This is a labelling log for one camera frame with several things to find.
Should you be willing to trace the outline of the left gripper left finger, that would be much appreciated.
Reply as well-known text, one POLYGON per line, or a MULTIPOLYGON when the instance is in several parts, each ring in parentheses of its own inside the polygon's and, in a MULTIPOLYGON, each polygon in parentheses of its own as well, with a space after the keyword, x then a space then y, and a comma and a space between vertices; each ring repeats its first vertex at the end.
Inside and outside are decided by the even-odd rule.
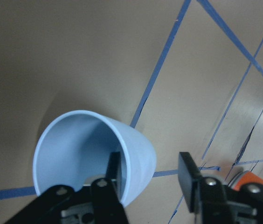
POLYGON ((109 156, 105 175, 75 191, 67 185, 47 189, 7 220, 8 224, 127 224, 120 202, 121 154, 109 156))

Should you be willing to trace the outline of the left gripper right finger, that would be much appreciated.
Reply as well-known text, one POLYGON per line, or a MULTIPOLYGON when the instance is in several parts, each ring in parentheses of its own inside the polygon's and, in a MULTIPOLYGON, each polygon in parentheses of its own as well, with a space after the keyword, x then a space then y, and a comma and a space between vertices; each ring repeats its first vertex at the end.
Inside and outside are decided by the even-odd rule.
POLYGON ((178 180, 196 224, 263 224, 263 185, 233 190, 217 176, 202 175, 188 152, 179 153, 178 180))

